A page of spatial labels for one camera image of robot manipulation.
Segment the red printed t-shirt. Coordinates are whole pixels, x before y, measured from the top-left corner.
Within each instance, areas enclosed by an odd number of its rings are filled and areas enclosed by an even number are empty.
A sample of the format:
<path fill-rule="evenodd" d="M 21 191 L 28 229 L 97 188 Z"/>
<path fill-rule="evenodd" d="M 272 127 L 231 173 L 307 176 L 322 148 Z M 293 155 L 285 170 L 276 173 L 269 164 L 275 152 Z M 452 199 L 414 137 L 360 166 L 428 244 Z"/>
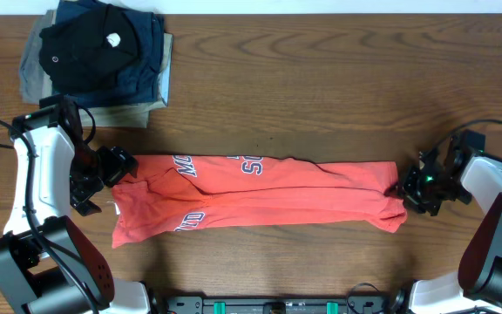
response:
<path fill-rule="evenodd" d="M 257 156 L 139 155 L 112 188 L 112 246 L 165 232 L 366 221 L 394 233 L 406 222 L 392 161 L 313 163 Z"/>

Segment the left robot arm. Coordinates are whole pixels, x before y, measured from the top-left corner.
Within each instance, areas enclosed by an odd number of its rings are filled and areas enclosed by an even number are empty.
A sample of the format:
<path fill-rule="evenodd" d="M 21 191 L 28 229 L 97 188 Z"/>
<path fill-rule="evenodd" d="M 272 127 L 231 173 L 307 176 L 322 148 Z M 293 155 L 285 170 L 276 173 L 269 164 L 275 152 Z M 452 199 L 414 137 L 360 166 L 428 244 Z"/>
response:
<path fill-rule="evenodd" d="M 142 282 L 114 277 L 71 219 L 73 211 L 100 212 L 91 198 L 138 168 L 121 147 L 90 148 L 82 109 L 53 96 L 7 125 L 18 165 L 0 238 L 0 292 L 16 313 L 154 313 L 152 292 Z"/>

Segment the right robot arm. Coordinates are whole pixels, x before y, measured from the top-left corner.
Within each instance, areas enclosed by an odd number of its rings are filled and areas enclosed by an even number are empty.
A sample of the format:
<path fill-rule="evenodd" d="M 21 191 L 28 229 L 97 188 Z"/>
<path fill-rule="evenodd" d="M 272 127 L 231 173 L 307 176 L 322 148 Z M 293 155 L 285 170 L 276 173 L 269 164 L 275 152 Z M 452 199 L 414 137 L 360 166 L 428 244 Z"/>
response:
<path fill-rule="evenodd" d="M 485 136 L 454 131 L 444 162 L 432 148 L 397 185 L 404 206 L 438 214 L 445 201 L 476 202 L 484 217 L 458 270 L 417 280 L 394 297 L 390 313 L 502 313 L 502 159 L 485 152 Z"/>

